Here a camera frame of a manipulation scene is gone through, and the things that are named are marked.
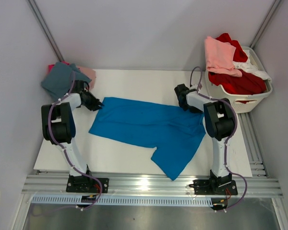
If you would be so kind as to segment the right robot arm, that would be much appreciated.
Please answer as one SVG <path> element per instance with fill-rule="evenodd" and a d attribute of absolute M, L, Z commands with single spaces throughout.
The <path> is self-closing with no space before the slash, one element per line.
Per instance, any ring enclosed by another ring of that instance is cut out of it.
<path fill-rule="evenodd" d="M 204 125 L 213 144 L 213 165 L 210 170 L 208 185 L 214 194 L 220 194 L 232 182 L 232 173 L 228 165 L 229 142 L 237 129 L 237 116 L 227 98 L 215 99 L 179 84 L 174 88 L 179 106 L 192 113 L 204 114 Z"/>

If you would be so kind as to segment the bright blue t-shirt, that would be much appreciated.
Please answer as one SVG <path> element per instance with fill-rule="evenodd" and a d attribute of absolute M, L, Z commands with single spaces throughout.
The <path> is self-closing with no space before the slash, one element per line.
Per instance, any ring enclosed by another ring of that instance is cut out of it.
<path fill-rule="evenodd" d="M 192 160 L 204 136 L 202 113 L 116 97 L 106 97 L 89 133 L 126 144 L 155 148 L 151 160 L 175 180 Z"/>

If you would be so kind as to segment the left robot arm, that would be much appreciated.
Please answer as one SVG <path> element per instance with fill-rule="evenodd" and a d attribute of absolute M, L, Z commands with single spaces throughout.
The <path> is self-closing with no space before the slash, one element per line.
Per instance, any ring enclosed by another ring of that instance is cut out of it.
<path fill-rule="evenodd" d="M 94 112 L 104 105 L 89 91 L 87 82 L 73 80 L 71 88 L 62 98 L 41 107 L 42 132 L 44 139 L 62 152 L 70 167 L 68 187 L 78 187 L 83 192 L 89 192 L 94 184 L 101 184 L 101 181 L 92 176 L 75 141 L 76 124 L 72 112 L 81 106 Z"/>

